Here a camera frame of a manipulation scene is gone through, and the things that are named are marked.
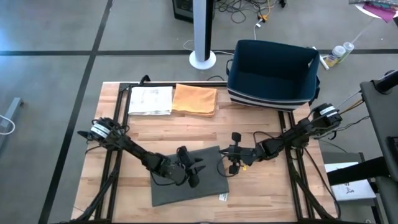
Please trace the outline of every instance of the black metal frame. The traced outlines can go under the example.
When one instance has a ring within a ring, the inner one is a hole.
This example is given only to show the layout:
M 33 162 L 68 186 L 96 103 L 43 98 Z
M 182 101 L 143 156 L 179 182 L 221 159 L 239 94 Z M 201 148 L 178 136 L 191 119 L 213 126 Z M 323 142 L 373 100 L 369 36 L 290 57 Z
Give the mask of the black metal frame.
M 136 86 L 173 86 L 175 87 L 178 82 L 148 82 L 144 83 L 145 77 L 142 79 L 140 83 L 135 82 L 135 83 L 120 83 L 119 85 L 119 92 L 118 92 L 118 97 L 116 100 L 116 106 L 114 109 L 114 116 L 113 119 L 115 121 L 118 121 L 119 119 L 119 114 L 120 114 L 120 109 L 122 105 L 122 98 L 125 93 L 127 93 L 126 96 L 126 104 L 124 107 L 124 112 L 123 112 L 123 119 L 122 119 L 122 125 L 125 126 L 127 125 L 128 122 L 128 110 L 129 110 L 129 99 L 131 97 L 131 89 L 136 87 Z M 192 86 L 203 86 L 203 87 L 226 87 L 226 82 L 184 82 L 184 85 L 192 85 Z M 280 121 L 280 126 L 282 132 L 286 131 L 286 123 L 285 123 L 285 118 L 284 118 L 284 113 L 283 111 L 278 111 L 279 115 L 279 121 Z M 287 113 L 289 116 L 289 124 L 290 127 L 292 127 L 295 124 L 294 121 L 294 116 L 292 112 Z M 293 158 L 291 155 L 291 148 L 286 147 L 285 148 L 285 153 L 286 153 L 286 159 L 287 159 L 287 167 L 289 170 L 289 177 L 290 177 L 290 183 L 292 187 L 292 195 L 293 195 L 293 200 L 294 200 L 294 207 L 295 207 L 295 212 L 297 216 L 297 222 L 285 222 L 285 223 L 345 223 L 345 224 L 350 224 L 353 222 L 343 222 L 339 220 L 321 220 L 321 219 L 316 219 L 315 214 L 312 208 L 312 205 L 309 201 L 309 199 L 304 195 L 305 197 L 305 204 L 306 208 L 308 211 L 308 218 L 305 218 L 303 216 L 303 211 L 301 208 L 301 203 L 300 203 L 300 197 L 299 197 L 299 190 L 297 188 L 297 183 L 294 181 L 293 178 L 293 169 L 294 169 L 294 163 L 293 163 Z M 303 182 L 305 185 L 308 185 L 308 180 L 307 176 L 305 173 L 305 167 L 303 163 L 302 156 L 300 156 L 300 151 L 296 150 L 297 153 L 297 162 L 298 162 L 298 168 L 299 168 L 299 174 L 303 178 Z M 101 178 L 101 189 L 107 184 L 107 180 L 109 179 L 109 168 L 111 164 L 111 160 L 113 158 L 113 151 L 108 151 L 106 153 L 106 157 L 104 160 L 104 169 L 103 169 L 103 175 Z M 117 171 L 120 170 L 121 166 L 121 160 L 123 156 L 123 151 L 117 151 L 116 153 L 116 162 L 114 165 L 114 170 L 116 169 Z M 87 221 L 77 221 L 74 223 L 112 223 L 112 218 L 113 218 L 113 212 L 114 212 L 114 204 L 116 200 L 116 192 L 118 188 L 118 179 L 119 179 L 119 172 L 114 173 L 114 180 L 111 184 L 111 193 L 109 197 L 109 203 L 108 203 L 108 212 L 106 214 L 106 218 L 102 218 L 102 213 L 103 213 L 103 198 L 100 199 L 100 202 L 98 206 L 95 209 L 95 215 L 94 215 L 94 220 L 87 220 Z

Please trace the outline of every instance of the fabric storage bin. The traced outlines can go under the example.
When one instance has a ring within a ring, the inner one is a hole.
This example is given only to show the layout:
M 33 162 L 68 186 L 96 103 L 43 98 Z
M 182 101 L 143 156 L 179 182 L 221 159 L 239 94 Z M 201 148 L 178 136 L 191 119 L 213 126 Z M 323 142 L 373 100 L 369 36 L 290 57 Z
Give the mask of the fabric storage bin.
M 317 50 L 240 40 L 231 60 L 227 87 L 235 103 L 292 111 L 319 92 Z

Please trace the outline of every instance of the plastic bottle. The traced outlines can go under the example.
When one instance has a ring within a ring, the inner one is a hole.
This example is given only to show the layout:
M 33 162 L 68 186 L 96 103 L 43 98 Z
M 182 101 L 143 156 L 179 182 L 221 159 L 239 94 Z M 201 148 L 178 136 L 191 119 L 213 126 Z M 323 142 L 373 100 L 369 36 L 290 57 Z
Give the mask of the plastic bottle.
M 354 50 L 354 45 L 350 42 L 345 42 L 343 47 L 346 49 L 346 53 L 341 56 L 341 58 L 337 61 L 337 63 L 341 63 L 348 55 Z
M 346 49 L 342 46 L 336 46 L 325 59 L 326 64 L 329 67 L 333 67 L 339 58 L 346 53 Z

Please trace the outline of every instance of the white paper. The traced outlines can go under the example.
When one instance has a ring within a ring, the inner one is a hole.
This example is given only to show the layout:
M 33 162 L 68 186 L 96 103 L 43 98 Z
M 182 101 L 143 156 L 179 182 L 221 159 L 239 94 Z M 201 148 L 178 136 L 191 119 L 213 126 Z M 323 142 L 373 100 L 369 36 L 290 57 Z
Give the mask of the white paper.
M 325 169 L 326 172 L 330 172 L 333 170 L 353 166 L 356 164 L 358 164 L 358 162 L 325 164 Z M 358 200 L 358 199 L 376 197 L 371 186 L 369 185 L 368 180 L 359 180 L 345 184 L 334 185 L 331 186 L 331 190 L 333 191 L 333 194 L 335 195 L 337 201 Z
M 170 114 L 172 91 L 172 86 L 132 88 L 129 115 Z
M 218 200 L 226 202 L 226 200 L 228 199 L 228 193 L 223 193 L 220 194 L 220 196 L 218 196 Z

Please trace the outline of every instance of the concrete floor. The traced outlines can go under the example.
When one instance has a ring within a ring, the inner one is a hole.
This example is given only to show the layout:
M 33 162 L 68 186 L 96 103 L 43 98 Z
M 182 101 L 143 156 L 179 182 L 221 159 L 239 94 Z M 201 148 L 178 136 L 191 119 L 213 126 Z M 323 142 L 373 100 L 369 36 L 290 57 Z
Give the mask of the concrete floor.
M 2 1 L 0 51 L 91 50 L 105 5 L 106 0 Z M 252 11 L 244 13 L 246 21 L 234 24 L 230 13 L 216 12 L 212 49 L 232 50 L 236 41 L 253 38 L 257 19 Z M 259 40 L 331 49 L 352 40 L 369 20 L 347 1 L 290 1 L 285 9 L 273 8 L 269 21 L 256 33 Z M 393 22 L 375 20 L 356 48 L 398 49 L 397 34 Z M 99 49 L 180 50 L 192 37 L 192 25 L 174 19 L 171 1 L 114 0 Z M 202 72 L 189 65 L 186 55 L 97 56 L 75 130 L 90 127 L 102 82 L 138 81 L 145 74 L 159 81 L 225 77 L 230 58 L 220 55 L 211 70 Z M 0 152 L 0 223 L 37 223 L 87 61 L 88 56 L 0 56 L 0 114 L 15 96 L 25 101 L 17 129 Z M 382 76 L 397 61 L 398 55 L 361 54 L 350 55 L 329 71 L 320 67 L 321 93 L 314 105 L 337 105 L 357 91 L 360 82 Z M 360 106 L 345 114 L 344 123 L 365 115 L 365 106 Z M 381 155 L 369 120 L 333 142 L 349 152 L 364 152 L 367 159 Z M 50 222 L 70 217 L 85 148 L 85 141 L 75 134 Z M 321 148 L 338 150 L 326 144 Z M 372 216 L 369 211 L 344 204 L 343 219 L 363 222 Z

